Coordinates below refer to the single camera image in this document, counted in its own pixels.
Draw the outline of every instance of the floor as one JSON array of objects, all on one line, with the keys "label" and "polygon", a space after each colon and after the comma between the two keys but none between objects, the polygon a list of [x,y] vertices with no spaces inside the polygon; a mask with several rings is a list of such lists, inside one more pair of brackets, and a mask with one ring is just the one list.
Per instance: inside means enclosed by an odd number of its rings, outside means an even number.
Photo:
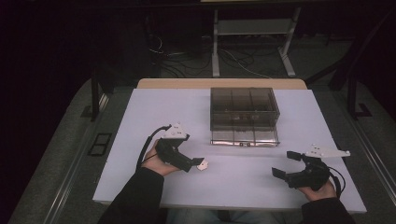
[{"label": "floor", "polygon": [[[220,77],[288,78],[277,54],[283,39],[283,36],[221,39]],[[209,37],[203,37],[199,57],[175,46],[164,46],[165,51],[158,55],[160,60],[157,62],[161,63],[160,77],[211,77],[210,42]],[[293,40],[289,56],[297,78],[313,76],[340,59],[350,46],[349,41],[331,41],[329,45],[326,42],[326,36],[305,36]],[[351,119],[346,112],[347,91],[330,91],[327,84],[331,77],[329,74],[308,88],[313,90],[318,100],[334,141],[354,155],[346,160],[346,167],[367,213],[353,217],[362,224],[391,223],[396,219],[392,189],[396,175],[396,156],[392,153],[396,147],[395,121],[361,84],[358,103],[365,104],[372,116]],[[91,104],[91,82],[81,87],[9,223],[97,222],[106,206],[93,202],[92,195],[110,147],[102,157],[89,156],[87,151],[98,133],[111,133],[112,144],[133,88],[119,86],[113,94],[104,96],[101,113],[96,121],[91,122],[84,114]],[[378,165],[378,161],[382,161],[384,166]]]}]

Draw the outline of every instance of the gray carpet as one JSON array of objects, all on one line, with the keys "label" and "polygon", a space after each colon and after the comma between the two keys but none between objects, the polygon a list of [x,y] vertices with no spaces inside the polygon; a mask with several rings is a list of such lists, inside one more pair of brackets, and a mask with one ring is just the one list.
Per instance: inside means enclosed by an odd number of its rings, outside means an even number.
[{"label": "gray carpet", "polygon": [[[260,41],[261,45],[267,48],[242,51],[242,47],[234,43],[224,44],[222,47],[234,57],[246,57],[240,63],[248,64],[247,68],[251,71],[286,78],[281,59],[276,52],[279,40],[261,37]],[[350,45],[349,42],[331,42],[329,46],[325,46],[325,42],[324,37],[293,41],[290,60],[297,78],[310,77],[335,62],[345,54]],[[163,69],[162,77],[182,77],[177,70],[186,77],[211,77],[211,65],[207,60],[209,55],[210,53],[207,53],[199,59],[183,55],[173,57],[173,62],[165,62],[167,65],[166,69]],[[239,65],[232,62],[227,56],[228,53],[222,52],[221,55],[223,59],[220,60],[220,77],[258,77],[237,68]],[[360,224],[393,223],[396,220],[396,207],[367,159],[361,140],[350,124],[350,118],[345,112],[346,92],[333,92],[327,88],[331,77],[332,75],[324,77],[309,88],[314,91],[334,141],[341,149],[352,152],[353,156],[346,159],[346,167],[368,210],[366,214],[354,215],[354,218]],[[111,145],[132,91],[132,87],[116,88],[114,93],[108,96],[108,103],[97,121],[90,122],[89,119],[80,117],[85,107],[91,103],[90,82],[81,87],[53,136],[10,223],[41,223],[49,211],[56,212],[49,214],[47,223],[51,223],[50,220],[53,220],[52,223],[97,222],[106,207],[93,202],[92,196],[110,148],[103,157],[88,156],[87,152],[98,133],[111,133]],[[396,148],[394,120],[362,85],[358,87],[358,103],[367,105],[373,116],[352,122],[359,123],[389,172],[396,175],[393,153],[393,149]],[[133,168],[134,161],[131,161],[131,169]],[[56,199],[61,206],[59,209],[50,210],[52,202]]]}]

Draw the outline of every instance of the person's left hand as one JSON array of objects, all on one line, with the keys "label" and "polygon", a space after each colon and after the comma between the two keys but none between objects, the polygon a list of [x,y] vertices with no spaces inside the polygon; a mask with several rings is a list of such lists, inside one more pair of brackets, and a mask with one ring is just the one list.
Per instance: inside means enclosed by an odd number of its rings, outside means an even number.
[{"label": "person's left hand", "polygon": [[157,142],[158,140],[155,141],[152,149],[146,154],[145,159],[142,163],[142,167],[146,167],[163,176],[169,175],[174,171],[178,171],[178,168],[171,164],[166,164],[158,157],[157,150],[155,150]]}]

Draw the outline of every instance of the person's right hand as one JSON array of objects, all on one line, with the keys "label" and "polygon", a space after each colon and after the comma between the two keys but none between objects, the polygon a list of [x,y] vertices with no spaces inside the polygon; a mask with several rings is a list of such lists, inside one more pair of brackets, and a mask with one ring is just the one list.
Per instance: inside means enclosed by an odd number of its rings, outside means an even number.
[{"label": "person's right hand", "polygon": [[327,183],[323,185],[323,187],[321,187],[318,191],[314,191],[310,187],[298,188],[298,190],[305,195],[309,202],[337,197],[334,186],[330,180],[328,180]]}]

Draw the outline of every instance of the person's right arm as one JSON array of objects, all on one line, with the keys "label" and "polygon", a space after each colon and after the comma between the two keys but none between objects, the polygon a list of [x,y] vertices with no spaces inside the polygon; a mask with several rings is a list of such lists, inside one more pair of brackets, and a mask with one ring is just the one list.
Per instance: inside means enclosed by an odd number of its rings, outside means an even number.
[{"label": "person's right arm", "polygon": [[302,207],[304,224],[355,224],[352,216],[337,198],[332,182],[328,181],[318,191],[299,188],[309,200]]}]

